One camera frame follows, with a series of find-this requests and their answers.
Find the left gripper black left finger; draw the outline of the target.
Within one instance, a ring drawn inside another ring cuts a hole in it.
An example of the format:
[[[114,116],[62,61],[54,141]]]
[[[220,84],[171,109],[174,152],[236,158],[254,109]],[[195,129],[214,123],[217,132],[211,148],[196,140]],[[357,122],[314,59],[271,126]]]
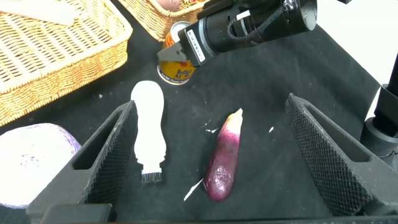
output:
[[[116,203],[137,134],[133,101],[117,107],[26,209],[43,215],[62,203]]]

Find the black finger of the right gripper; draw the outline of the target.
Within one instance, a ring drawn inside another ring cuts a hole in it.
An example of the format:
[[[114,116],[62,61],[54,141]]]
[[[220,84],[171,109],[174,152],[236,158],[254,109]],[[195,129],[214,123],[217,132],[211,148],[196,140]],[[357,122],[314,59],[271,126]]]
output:
[[[187,56],[185,55],[180,42],[176,42],[170,47],[166,47],[157,52],[157,57],[160,61],[171,62],[186,62]]]

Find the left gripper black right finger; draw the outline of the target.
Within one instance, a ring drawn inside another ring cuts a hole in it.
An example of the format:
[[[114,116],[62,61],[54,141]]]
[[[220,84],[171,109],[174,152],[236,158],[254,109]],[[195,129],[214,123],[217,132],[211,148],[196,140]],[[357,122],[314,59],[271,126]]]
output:
[[[337,216],[397,214],[397,172],[307,100],[285,112],[312,179]]]

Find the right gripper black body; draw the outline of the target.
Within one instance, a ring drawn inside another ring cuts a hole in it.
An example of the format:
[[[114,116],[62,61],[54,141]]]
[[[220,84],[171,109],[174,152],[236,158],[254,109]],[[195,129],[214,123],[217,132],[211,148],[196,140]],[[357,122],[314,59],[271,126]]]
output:
[[[217,56],[207,39],[206,19],[190,24],[178,32],[180,45],[194,67],[201,67]]]

